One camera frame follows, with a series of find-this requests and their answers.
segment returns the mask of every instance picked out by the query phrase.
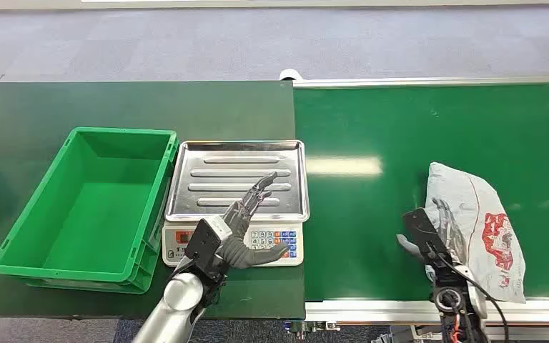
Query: red wire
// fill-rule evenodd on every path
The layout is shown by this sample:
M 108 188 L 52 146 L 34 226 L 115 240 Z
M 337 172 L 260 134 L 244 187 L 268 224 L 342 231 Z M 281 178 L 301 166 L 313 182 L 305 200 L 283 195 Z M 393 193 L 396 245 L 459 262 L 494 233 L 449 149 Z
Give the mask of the red wire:
M 460 329 L 460 315 L 455 315 L 455 324 L 453 325 L 453 333 L 450 334 L 451 342 L 452 343 L 458 343 L 458 335 L 460 332 L 458 331 Z

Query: digital weighing scale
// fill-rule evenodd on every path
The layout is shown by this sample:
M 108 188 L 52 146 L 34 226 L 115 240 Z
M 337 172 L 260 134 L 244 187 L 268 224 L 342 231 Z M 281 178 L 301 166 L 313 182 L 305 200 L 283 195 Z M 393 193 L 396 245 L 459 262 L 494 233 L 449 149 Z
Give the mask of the digital weighing scale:
M 162 231 L 165 264 L 178 265 L 202 217 L 223 214 L 260 177 L 277 172 L 245 235 L 250 249 L 287 242 L 290 250 L 261 267 L 304 260 L 302 223 L 308 219 L 304 144 L 289 141 L 186 141 L 180 145 Z

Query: plastic bag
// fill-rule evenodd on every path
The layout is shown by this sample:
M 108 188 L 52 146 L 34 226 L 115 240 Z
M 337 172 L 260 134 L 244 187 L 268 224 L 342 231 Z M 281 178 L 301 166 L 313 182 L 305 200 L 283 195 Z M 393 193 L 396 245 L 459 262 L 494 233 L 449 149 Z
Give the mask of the plastic bag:
M 430 164 L 426 213 L 452 258 L 492 297 L 525 302 L 525 260 L 498 193 L 484 179 Z

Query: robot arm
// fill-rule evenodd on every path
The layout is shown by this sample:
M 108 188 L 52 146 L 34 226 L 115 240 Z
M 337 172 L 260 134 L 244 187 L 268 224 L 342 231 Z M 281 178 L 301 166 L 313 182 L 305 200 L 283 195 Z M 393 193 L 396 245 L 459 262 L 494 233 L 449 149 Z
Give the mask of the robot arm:
M 271 249 L 251 250 L 243 239 L 264 191 L 277 177 L 261 178 L 224 216 L 201 219 L 169 278 L 163 298 L 134 338 L 133 343 L 185 343 L 194 324 L 214 301 L 226 282 L 230 267 L 247 268 L 279 259 L 288 249 L 281 243 Z
M 403 221 L 414 243 L 400 234 L 398 243 L 433 271 L 430 301 L 440 314 L 443 343 L 489 342 L 483 323 L 487 318 L 485 298 L 474 284 L 467 282 L 473 280 L 470 270 L 461 264 L 453 266 L 452 255 L 424 209 L 407 213 Z

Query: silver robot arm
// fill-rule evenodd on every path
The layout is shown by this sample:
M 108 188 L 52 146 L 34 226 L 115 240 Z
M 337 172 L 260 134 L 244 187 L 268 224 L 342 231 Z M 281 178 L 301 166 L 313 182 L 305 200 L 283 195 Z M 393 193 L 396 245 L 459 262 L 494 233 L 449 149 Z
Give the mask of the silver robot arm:
M 194 323 L 203 312 L 192 316 L 202 296 L 203 284 L 198 276 L 192 273 L 175 275 L 133 343 L 188 342 Z
M 247 268 L 279 259 L 287 244 L 251 250 L 243 243 L 249 220 L 271 192 L 265 191 L 277 177 L 262 177 L 240 201 L 220 216 L 199 221 L 174 270 L 163 298 L 134 338 L 133 343 L 186 343 L 194 324 L 219 294 L 229 267 Z

